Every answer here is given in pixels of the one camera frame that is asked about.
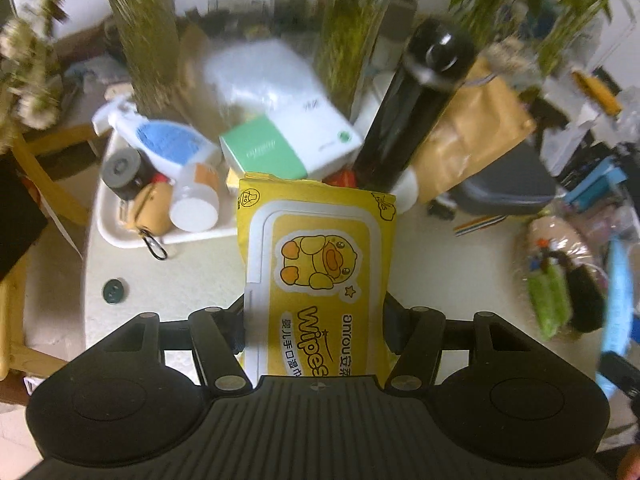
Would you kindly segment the yellow duck wipes pack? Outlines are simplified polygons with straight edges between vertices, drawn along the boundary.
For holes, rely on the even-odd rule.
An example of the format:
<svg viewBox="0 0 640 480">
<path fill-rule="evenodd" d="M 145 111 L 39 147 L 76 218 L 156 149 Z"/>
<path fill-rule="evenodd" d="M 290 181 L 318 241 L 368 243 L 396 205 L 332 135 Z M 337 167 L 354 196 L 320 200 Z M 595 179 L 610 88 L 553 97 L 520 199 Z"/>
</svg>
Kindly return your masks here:
<svg viewBox="0 0 640 480">
<path fill-rule="evenodd" d="M 243 366 L 252 382 L 390 374 L 383 302 L 397 210 L 386 193 L 247 174 Z"/>
</svg>

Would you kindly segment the green wet wipes pack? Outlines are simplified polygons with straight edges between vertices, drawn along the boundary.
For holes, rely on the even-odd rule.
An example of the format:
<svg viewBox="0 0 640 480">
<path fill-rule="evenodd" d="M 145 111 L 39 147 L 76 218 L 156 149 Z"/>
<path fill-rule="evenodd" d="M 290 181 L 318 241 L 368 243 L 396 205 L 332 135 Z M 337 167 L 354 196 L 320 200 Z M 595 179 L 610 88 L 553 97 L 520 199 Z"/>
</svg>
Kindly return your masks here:
<svg viewBox="0 0 640 480">
<path fill-rule="evenodd" d="M 527 288 L 541 336 L 551 339 L 573 316 L 565 273 L 558 264 L 549 263 L 546 270 L 529 272 Z"/>
</svg>

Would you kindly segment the dark green round cap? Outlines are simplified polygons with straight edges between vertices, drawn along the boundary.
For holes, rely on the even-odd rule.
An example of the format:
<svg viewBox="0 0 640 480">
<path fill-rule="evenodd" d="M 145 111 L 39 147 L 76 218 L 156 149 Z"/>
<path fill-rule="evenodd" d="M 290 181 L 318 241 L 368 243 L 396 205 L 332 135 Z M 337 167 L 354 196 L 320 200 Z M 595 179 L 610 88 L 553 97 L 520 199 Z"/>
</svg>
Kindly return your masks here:
<svg viewBox="0 0 640 480">
<path fill-rule="evenodd" d="M 103 285 L 102 297 L 107 304 L 121 304 L 126 296 L 126 284 L 119 278 L 111 278 Z"/>
</svg>

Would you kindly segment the white pill bottle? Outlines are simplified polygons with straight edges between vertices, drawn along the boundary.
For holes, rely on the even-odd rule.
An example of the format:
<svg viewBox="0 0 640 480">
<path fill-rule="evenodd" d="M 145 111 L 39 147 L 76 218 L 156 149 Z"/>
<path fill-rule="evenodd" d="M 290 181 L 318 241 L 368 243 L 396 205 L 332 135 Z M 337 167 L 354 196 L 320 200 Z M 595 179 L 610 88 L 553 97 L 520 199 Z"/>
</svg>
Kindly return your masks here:
<svg viewBox="0 0 640 480">
<path fill-rule="evenodd" d="M 219 179 L 204 162 L 182 168 L 172 190 L 169 217 L 183 231 L 199 233 L 216 226 L 220 214 Z"/>
</svg>

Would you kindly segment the tan silicone pouch with carabiner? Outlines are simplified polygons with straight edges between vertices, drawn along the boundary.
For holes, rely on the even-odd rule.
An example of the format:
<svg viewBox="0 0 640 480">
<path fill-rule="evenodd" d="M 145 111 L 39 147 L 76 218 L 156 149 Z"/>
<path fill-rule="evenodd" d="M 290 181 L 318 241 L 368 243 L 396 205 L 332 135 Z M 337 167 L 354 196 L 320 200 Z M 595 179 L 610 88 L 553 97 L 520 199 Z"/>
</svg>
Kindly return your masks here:
<svg viewBox="0 0 640 480">
<path fill-rule="evenodd" d="M 126 228 L 135 232 L 158 261 L 168 258 L 160 240 L 172 229 L 169 217 L 172 185 L 152 182 L 142 188 L 129 207 Z"/>
</svg>

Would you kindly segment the white plastic tray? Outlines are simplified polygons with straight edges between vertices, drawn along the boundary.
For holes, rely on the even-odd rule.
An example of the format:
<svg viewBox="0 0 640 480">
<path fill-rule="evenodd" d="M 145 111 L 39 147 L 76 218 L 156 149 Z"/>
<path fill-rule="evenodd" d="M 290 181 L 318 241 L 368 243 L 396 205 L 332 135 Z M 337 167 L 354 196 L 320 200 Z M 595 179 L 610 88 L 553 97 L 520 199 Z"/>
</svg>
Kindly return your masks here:
<svg viewBox="0 0 640 480">
<path fill-rule="evenodd" d="M 118 248 L 158 238 L 166 245 L 236 232 L 233 201 L 248 172 L 323 180 L 356 155 L 378 100 L 368 96 L 353 125 L 319 93 L 307 93 L 206 139 L 194 128 L 138 114 L 129 96 L 92 118 L 111 132 L 96 196 L 96 225 Z"/>
</svg>

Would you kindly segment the white blue spray bottle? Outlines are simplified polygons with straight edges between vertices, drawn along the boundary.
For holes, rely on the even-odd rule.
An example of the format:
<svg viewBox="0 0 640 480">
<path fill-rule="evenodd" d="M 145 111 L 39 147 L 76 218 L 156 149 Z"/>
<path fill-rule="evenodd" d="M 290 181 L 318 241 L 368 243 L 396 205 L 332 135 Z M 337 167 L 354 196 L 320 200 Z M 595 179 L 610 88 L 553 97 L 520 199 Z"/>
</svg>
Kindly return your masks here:
<svg viewBox="0 0 640 480">
<path fill-rule="evenodd" d="M 217 167 L 222 161 L 217 143 L 180 122 L 139 114 L 130 96 L 118 96 L 101 106 L 92 124 L 96 134 L 114 130 L 132 148 L 142 151 L 158 172 L 174 180 L 186 165 L 199 162 Z"/>
</svg>

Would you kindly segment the wooden chair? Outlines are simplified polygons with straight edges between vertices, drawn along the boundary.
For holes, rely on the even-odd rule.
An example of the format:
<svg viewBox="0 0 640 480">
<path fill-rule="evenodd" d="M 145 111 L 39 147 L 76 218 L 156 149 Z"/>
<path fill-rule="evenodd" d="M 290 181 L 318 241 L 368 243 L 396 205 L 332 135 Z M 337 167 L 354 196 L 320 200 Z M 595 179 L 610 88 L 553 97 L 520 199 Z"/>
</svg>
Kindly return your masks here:
<svg viewBox="0 0 640 480">
<path fill-rule="evenodd" d="M 9 405 L 27 403 L 25 376 L 54 372 L 85 336 L 77 253 L 89 223 L 61 218 L 70 247 L 22 160 L 37 162 L 24 144 L 1 153 L 1 402 Z"/>
</svg>

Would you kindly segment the green white tissue box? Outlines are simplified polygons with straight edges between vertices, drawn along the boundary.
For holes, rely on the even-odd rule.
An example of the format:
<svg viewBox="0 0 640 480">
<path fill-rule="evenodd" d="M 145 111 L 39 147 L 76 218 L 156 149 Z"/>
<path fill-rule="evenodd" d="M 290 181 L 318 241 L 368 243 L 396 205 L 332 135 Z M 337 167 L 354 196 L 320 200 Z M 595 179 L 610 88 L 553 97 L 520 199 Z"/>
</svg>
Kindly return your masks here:
<svg viewBox="0 0 640 480">
<path fill-rule="evenodd" d="M 320 181 L 347 165 L 362 139 L 331 102 L 312 96 L 234 127 L 220 137 L 220 145 L 240 177 Z"/>
</svg>

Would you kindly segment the brown paper bag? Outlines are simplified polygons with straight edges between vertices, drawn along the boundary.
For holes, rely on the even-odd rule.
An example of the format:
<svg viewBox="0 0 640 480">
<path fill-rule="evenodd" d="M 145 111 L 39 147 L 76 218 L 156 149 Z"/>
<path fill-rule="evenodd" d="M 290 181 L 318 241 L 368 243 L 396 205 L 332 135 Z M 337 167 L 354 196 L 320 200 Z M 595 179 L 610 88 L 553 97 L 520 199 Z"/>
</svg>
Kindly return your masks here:
<svg viewBox="0 0 640 480">
<path fill-rule="evenodd" d="M 504 78 L 471 84 L 488 74 L 488 62 L 479 58 L 465 85 L 413 154 L 410 167 L 420 203 L 434 200 L 482 171 L 536 129 L 534 118 Z"/>
</svg>

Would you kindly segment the black thermos bottle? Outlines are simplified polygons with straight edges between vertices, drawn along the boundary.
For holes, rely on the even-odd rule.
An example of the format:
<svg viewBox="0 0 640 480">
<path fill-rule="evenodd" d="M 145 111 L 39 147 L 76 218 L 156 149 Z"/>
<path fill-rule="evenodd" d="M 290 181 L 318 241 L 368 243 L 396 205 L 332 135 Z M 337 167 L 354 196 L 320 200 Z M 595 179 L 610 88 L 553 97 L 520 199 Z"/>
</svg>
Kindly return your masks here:
<svg viewBox="0 0 640 480">
<path fill-rule="evenodd" d="M 352 166 L 360 188 L 392 189 L 476 57 L 470 35 L 446 18 L 431 16 L 416 28 Z"/>
</svg>

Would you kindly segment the glass vase with bamboo far right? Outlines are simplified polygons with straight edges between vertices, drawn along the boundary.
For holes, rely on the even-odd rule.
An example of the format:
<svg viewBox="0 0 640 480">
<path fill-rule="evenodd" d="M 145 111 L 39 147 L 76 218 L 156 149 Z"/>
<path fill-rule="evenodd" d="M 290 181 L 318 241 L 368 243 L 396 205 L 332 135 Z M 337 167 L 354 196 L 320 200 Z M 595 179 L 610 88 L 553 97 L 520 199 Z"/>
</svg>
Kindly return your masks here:
<svg viewBox="0 0 640 480">
<path fill-rule="evenodd" d="M 603 13 L 612 18 L 610 0 L 561 0 L 561 12 L 551 32 L 541 41 L 537 51 L 538 67 L 542 76 L 549 76 L 562 62 L 563 52 L 578 34 Z"/>
</svg>

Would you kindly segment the glass vase with bamboo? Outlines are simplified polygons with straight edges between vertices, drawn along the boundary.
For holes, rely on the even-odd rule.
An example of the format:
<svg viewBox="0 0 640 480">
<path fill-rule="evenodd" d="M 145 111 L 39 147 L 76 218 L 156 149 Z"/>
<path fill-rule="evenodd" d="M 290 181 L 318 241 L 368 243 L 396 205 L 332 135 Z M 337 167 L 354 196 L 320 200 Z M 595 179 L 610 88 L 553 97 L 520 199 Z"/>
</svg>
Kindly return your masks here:
<svg viewBox="0 0 640 480">
<path fill-rule="evenodd" d="M 551 32 L 541 41 L 537 51 L 538 67 L 542 76 L 549 76 L 562 62 L 563 52 L 578 34 L 603 13 L 612 18 L 610 0 L 561 0 L 561 12 Z"/>
<path fill-rule="evenodd" d="M 316 71 L 332 104 L 347 118 L 359 101 L 364 71 L 390 0 L 326 0 Z"/>
<path fill-rule="evenodd" d="M 108 0 L 126 58 L 134 102 L 146 117 L 169 110 L 177 79 L 175 0 Z"/>
</svg>

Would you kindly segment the glass vase with bamboo middle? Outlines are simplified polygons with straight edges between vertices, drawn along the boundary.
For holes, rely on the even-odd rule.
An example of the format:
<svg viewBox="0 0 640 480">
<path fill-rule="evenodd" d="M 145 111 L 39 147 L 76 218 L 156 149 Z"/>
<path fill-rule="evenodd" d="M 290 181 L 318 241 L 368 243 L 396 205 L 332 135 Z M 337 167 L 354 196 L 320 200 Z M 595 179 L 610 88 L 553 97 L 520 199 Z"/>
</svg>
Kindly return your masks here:
<svg viewBox="0 0 640 480">
<path fill-rule="evenodd" d="M 326 0 L 316 71 L 332 104 L 347 118 L 359 101 L 364 71 L 390 0 Z"/>
</svg>

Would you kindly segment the glass vase with bamboo left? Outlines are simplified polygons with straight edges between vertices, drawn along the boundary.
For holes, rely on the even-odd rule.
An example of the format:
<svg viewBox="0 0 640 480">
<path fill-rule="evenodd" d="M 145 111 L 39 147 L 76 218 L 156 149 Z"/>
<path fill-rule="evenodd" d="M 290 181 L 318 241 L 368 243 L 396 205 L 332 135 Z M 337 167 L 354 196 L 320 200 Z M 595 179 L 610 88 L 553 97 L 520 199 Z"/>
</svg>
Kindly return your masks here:
<svg viewBox="0 0 640 480">
<path fill-rule="evenodd" d="M 108 0 L 126 58 L 134 102 L 146 117 L 169 110 L 177 79 L 175 0 Z"/>
</svg>

